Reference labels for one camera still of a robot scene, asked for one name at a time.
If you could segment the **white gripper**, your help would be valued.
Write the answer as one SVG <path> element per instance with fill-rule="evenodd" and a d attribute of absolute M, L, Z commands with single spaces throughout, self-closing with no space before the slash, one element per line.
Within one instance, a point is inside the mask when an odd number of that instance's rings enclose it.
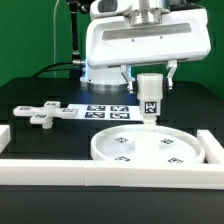
<path fill-rule="evenodd" d="M 87 29 L 87 63 L 94 69 L 120 67 L 130 93 L 137 91 L 129 65 L 167 63 L 173 88 L 177 62 L 205 58 L 210 50 L 208 14 L 175 0 L 95 0 Z"/>

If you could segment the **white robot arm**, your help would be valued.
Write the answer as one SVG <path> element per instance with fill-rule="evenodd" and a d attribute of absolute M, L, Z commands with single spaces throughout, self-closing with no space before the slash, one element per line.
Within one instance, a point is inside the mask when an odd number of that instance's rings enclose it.
<path fill-rule="evenodd" d="M 207 10 L 198 0 L 94 0 L 80 81 L 117 91 L 134 80 L 133 66 L 164 64 L 171 80 L 180 62 L 211 50 Z"/>

